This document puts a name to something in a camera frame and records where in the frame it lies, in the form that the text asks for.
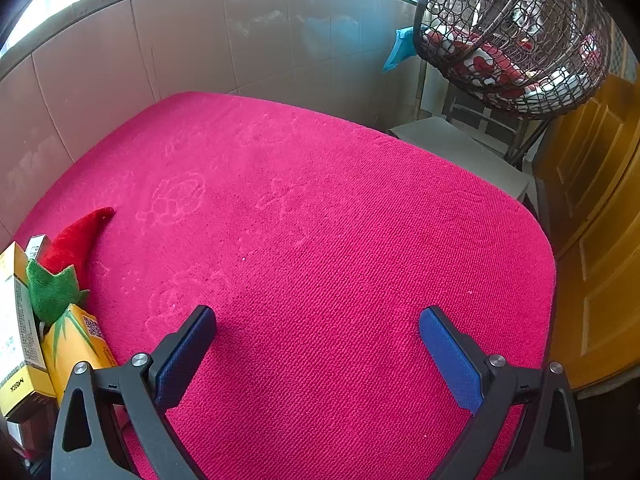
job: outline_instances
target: hanging basket chair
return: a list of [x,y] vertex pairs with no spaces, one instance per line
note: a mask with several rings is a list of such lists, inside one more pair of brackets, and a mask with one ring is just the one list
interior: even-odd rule
[[521,118],[564,114],[607,75],[599,0],[418,0],[418,55],[454,85]]

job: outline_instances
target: metal pivot bolt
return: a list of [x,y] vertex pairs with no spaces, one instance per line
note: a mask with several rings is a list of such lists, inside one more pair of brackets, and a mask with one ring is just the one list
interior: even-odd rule
[[500,354],[493,354],[489,356],[489,364],[491,366],[495,366],[496,368],[502,368],[505,364],[507,364],[507,359],[505,359]]
[[149,356],[145,353],[140,352],[139,354],[135,354],[131,358],[131,364],[134,366],[144,366],[146,362],[149,361]]
[[78,375],[84,374],[88,367],[89,363],[86,361],[80,361],[79,363],[76,363],[76,366],[74,366],[74,373]]
[[561,374],[564,372],[564,367],[558,361],[551,361],[549,363],[549,370],[555,374]]

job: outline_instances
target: plush toy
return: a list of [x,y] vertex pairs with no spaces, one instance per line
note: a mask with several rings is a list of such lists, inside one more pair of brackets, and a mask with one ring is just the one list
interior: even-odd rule
[[84,265],[94,241],[115,211],[103,207],[66,227],[38,263],[27,265],[31,307],[46,325],[62,316],[70,303],[84,306],[87,294]]

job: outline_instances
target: pink textured fabric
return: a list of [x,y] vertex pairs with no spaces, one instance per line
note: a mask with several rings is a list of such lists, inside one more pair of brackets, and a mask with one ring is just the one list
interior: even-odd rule
[[534,218],[472,174],[363,126],[176,95],[78,161],[17,240],[56,235],[107,205],[116,215],[88,276],[116,358],[152,350],[199,303],[218,316],[169,414],[211,479],[427,478],[469,416],[420,341],[430,304],[486,352],[541,363],[555,270]]

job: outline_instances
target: tiled wall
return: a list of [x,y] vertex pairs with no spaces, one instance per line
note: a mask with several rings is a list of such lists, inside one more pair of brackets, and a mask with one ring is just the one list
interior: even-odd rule
[[402,0],[122,0],[64,28],[0,80],[0,245],[73,161],[176,92],[404,122],[418,59],[382,65],[413,15]]

